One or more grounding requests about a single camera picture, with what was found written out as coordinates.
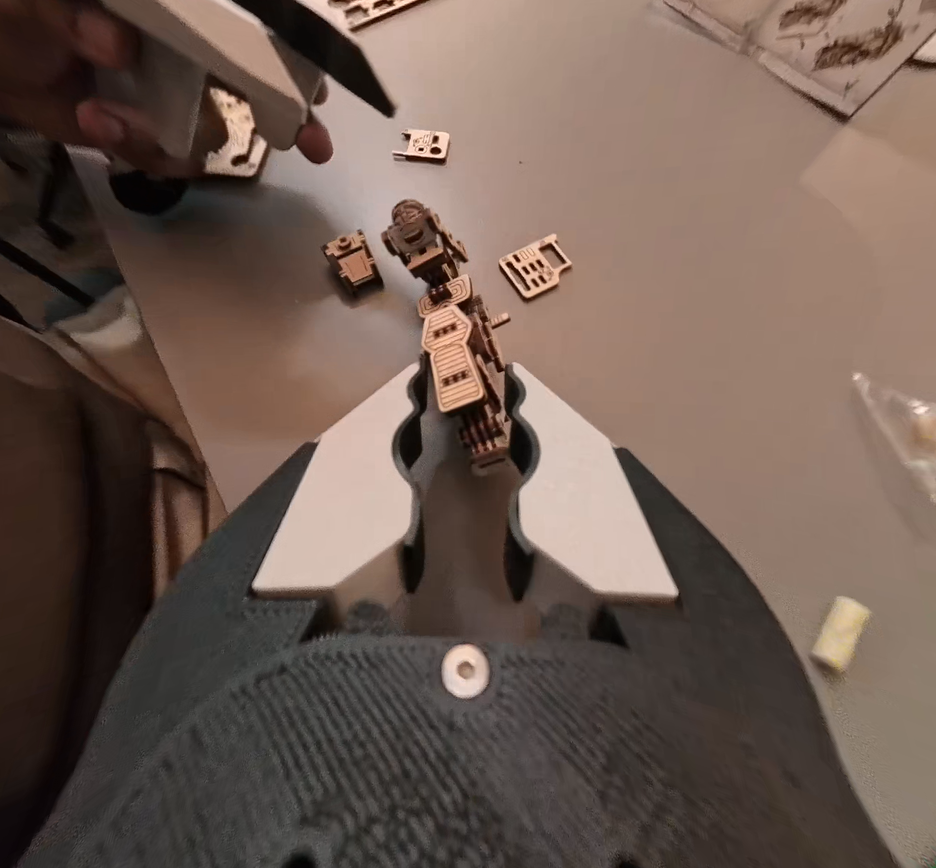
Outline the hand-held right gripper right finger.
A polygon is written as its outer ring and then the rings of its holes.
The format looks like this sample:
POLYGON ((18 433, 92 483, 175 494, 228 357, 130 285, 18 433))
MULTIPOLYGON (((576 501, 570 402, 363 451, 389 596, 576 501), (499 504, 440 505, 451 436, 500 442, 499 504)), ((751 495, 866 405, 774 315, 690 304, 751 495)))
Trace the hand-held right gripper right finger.
POLYGON ((674 604, 619 449, 523 365, 507 369, 507 587, 530 604, 674 604))

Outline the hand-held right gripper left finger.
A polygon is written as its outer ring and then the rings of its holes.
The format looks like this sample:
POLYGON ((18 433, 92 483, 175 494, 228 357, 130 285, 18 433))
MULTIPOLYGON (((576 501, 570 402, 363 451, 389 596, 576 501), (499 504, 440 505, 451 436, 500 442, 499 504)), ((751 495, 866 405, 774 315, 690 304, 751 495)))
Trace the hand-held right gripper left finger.
POLYGON ((415 591, 425 565, 414 468, 427 391, 425 364, 411 364, 322 433, 254 595, 395 605, 415 591))

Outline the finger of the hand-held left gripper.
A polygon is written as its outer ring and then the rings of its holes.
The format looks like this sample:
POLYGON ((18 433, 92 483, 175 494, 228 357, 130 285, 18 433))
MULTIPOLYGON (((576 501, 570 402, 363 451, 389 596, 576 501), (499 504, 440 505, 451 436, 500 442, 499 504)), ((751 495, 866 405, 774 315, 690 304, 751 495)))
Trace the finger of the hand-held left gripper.
POLYGON ((99 0, 141 35, 122 102, 142 110, 157 144, 188 158, 208 78, 247 100, 255 128, 286 150, 327 76, 375 111, 396 104, 328 0, 99 0))

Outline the wooden track model assembly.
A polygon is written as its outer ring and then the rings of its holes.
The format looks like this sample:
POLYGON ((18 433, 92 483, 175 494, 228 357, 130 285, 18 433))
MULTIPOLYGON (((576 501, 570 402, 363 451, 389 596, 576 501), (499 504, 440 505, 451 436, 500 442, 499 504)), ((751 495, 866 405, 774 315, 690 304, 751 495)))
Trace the wooden track model assembly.
POLYGON ((418 313, 436 405, 457 421, 474 473, 486 474, 504 463, 510 451, 507 364, 496 334, 510 315, 490 314, 467 275, 429 289, 418 313))

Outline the grey desk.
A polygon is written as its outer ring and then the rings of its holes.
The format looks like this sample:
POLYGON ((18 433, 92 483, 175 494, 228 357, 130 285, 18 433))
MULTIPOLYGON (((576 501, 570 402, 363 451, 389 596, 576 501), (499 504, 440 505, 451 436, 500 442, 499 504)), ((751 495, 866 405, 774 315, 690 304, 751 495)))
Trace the grey desk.
POLYGON ((434 207, 519 361, 729 547, 798 650, 847 595, 872 620, 822 698, 868 807, 934 854, 934 546, 852 374, 934 399, 934 85, 905 68, 848 124, 653 0, 429 0, 358 36, 399 104, 339 86, 335 155, 96 207, 228 508, 410 364, 418 286, 379 235, 434 207), (402 131, 445 164, 394 160, 402 131), (384 286, 320 246, 363 230, 384 286), (521 300, 498 260, 573 262, 521 300))

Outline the person's left hand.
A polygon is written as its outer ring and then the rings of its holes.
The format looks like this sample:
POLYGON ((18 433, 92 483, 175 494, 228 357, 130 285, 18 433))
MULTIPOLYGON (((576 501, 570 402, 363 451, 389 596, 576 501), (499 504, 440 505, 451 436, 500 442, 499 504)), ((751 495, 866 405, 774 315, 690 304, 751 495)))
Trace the person's left hand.
POLYGON ((174 158, 143 112, 96 93, 95 69, 133 66, 137 43, 131 26, 87 1, 1 0, 2 134, 27 131, 99 150, 157 177, 199 176, 228 138, 209 95, 191 154, 174 158))

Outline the wooden puzzle sheet fragment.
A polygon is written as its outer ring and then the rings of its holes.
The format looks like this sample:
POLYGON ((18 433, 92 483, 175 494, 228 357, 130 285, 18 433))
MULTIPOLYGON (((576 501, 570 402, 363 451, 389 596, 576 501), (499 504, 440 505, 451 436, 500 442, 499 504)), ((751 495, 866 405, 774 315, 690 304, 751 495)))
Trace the wooden puzzle sheet fragment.
POLYGON ((203 177, 211 180, 251 182, 262 174, 270 146, 256 130, 251 104, 217 84, 208 87, 208 98, 227 131, 225 142, 207 153, 203 177))

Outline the small wooden block assembly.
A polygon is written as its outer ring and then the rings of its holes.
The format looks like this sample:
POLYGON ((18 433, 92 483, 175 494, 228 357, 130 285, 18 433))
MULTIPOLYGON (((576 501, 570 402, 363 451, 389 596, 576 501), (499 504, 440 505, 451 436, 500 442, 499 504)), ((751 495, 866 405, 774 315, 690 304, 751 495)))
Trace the small wooden block assembly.
POLYGON ((351 298, 384 286, 379 267, 363 230, 321 244, 320 250, 334 277, 351 298))

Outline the wooden grid puzzle piece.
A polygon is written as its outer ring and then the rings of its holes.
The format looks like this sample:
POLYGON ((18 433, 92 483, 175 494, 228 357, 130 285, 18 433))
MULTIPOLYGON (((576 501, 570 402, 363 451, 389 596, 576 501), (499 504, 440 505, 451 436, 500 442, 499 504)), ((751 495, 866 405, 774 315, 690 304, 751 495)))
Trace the wooden grid puzzle piece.
POLYGON ((498 266, 521 300, 531 301, 556 289, 574 264, 550 234, 502 256, 498 266))

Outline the wooden figure model assembly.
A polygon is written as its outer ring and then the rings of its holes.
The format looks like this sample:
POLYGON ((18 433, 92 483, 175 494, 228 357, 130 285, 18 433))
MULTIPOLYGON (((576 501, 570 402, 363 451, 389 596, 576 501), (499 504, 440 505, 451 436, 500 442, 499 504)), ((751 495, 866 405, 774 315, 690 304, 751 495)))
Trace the wooden figure model assembly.
POLYGON ((381 240, 411 276, 435 289, 456 279, 469 257, 438 214, 413 198, 399 201, 381 240))

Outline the small white cylinder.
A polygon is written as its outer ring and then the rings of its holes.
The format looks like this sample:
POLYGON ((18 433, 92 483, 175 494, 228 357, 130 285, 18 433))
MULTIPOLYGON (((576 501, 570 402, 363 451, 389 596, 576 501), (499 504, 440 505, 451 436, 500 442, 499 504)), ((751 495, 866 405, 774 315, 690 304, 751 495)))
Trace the small white cylinder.
POLYGON ((811 660, 826 671, 845 673, 871 619, 872 612, 865 605, 848 596, 837 596, 813 642, 811 660))

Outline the wooden piece with round holes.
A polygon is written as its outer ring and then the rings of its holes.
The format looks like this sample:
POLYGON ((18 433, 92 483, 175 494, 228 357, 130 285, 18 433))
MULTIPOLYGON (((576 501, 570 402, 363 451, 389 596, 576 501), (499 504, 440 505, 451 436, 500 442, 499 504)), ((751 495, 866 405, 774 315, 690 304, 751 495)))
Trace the wooden piece with round holes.
POLYGON ((449 157, 450 135, 435 129, 410 128, 402 131, 404 147, 392 151, 394 160, 445 164, 449 157))

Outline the person's clothing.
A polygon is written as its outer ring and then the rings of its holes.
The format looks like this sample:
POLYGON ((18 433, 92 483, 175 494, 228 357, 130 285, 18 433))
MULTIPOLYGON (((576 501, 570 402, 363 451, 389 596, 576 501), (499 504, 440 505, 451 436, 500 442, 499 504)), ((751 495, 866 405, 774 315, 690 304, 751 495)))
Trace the person's clothing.
POLYGON ((223 509, 67 152, 2 138, 1 852, 52 813, 223 509))

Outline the small clear plastic bag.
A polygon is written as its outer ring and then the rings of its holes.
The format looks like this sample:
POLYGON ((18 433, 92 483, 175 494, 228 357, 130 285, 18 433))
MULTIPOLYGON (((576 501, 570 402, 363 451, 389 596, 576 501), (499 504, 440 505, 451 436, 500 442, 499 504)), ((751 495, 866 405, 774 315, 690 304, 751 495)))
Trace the small clear plastic bag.
POLYGON ((882 385, 861 372, 852 374, 858 408, 872 435, 916 493, 935 502, 935 407, 882 385))

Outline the glossy instruction sheet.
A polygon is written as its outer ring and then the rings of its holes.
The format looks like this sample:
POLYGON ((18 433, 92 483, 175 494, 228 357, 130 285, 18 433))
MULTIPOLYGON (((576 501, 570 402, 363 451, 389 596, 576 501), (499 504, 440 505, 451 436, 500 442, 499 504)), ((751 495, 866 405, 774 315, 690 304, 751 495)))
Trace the glossy instruction sheet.
POLYGON ((935 0, 661 1, 792 89, 847 117, 935 31, 935 0))

